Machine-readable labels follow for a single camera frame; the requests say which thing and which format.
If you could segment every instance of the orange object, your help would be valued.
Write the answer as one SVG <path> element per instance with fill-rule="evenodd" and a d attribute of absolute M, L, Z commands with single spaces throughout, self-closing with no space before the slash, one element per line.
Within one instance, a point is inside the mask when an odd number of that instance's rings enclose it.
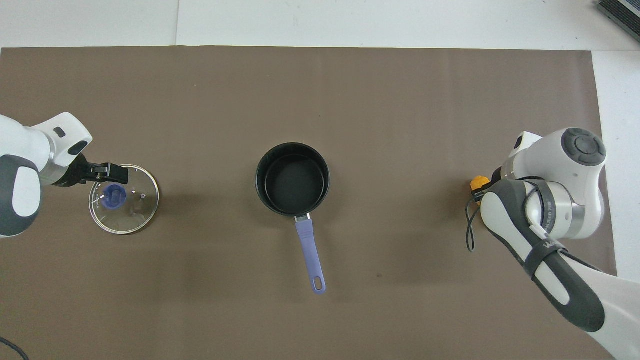
<path fill-rule="evenodd" d="M 489 182 L 489 179 L 485 176 L 476 176 L 473 180 L 471 180 L 471 191 L 480 189 Z"/>

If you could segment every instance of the white table surface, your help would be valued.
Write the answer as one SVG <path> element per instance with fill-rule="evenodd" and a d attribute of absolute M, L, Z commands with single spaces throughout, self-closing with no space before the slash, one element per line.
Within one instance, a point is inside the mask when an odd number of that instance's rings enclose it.
<path fill-rule="evenodd" d="M 618 275 L 640 282 L 640 44 L 592 0 L 0 1 L 0 48 L 139 45 L 593 51 Z"/>

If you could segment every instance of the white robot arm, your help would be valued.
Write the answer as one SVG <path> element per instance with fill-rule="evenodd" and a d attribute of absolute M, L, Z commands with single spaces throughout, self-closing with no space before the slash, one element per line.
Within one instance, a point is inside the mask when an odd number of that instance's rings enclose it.
<path fill-rule="evenodd" d="M 33 223 L 43 185 L 127 183 L 126 169 L 86 161 L 81 151 L 93 138 L 69 113 L 33 127 L 0 115 L 0 134 L 0 238 L 18 235 Z"/>
<path fill-rule="evenodd" d="M 640 284 L 607 275 L 558 240 L 591 236 L 604 206 L 602 141 L 583 129 L 522 133 L 480 190 L 482 219 L 553 306 L 616 359 L 640 359 Z"/>

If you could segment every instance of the purple handle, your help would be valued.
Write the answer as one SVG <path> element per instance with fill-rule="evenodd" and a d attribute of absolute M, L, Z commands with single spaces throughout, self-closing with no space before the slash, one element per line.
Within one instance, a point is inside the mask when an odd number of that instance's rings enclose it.
<path fill-rule="evenodd" d="M 298 236 L 302 244 L 302 253 L 305 255 L 311 288 L 314 293 L 323 294 L 326 291 L 326 285 L 318 249 L 316 248 L 316 239 L 314 238 L 314 223 L 311 219 L 296 222 L 296 230 L 298 230 Z"/>

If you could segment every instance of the brown mat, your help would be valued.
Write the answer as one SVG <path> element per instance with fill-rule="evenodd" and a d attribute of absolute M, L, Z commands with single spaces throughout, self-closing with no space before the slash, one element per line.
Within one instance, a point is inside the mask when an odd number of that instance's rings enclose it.
<path fill-rule="evenodd" d="M 116 236 L 93 223 L 90 186 L 49 187 L 35 224 L 0 241 L 0 336 L 34 360 L 609 358 L 481 222 L 476 253 L 464 244 L 469 180 L 521 131 L 600 132 L 589 52 L 3 49 L 0 113 L 64 111 L 92 132 L 89 161 L 140 165 L 163 198 L 149 228 Z M 332 172 L 312 214 L 322 296 L 293 220 L 253 184 L 289 141 Z M 615 273 L 608 215 L 565 245 Z"/>

